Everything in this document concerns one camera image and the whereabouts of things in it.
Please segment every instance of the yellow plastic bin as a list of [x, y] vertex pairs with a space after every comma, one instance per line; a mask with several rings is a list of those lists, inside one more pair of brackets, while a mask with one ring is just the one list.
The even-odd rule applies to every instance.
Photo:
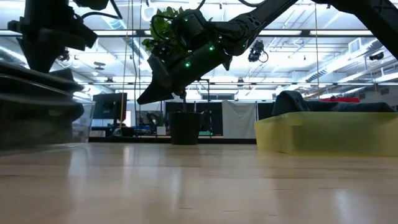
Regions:
[[398, 156], [398, 113], [297, 112], [256, 121], [260, 151]]

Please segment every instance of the gray curtain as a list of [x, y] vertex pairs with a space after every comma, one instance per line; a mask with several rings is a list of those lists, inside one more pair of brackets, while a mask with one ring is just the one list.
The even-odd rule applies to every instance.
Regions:
[[223, 136], [230, 139], [255, 139], [254, 103], [233, 103], [223, 101]]

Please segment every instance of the black plant pot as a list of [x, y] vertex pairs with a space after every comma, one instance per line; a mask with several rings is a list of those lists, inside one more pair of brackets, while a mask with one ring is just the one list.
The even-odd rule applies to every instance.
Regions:
[[168, 115], [172, 144], [196, 145], [202, 114], [188, 112], [174, 112]]

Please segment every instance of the computer monitor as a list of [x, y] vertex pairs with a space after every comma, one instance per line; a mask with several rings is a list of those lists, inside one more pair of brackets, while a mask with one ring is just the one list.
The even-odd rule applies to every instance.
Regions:
[[93, 101], [95, 101], [93, 119], [118, 119], [121, 122], [126, 119], [127, 93], [94, 95]]

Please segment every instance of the wooden floor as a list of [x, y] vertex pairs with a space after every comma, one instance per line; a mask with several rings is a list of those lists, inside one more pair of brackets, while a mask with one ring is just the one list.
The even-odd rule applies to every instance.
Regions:
[[87, 144], [0, 157], [0, 223], [397, 223], [398, 159]]

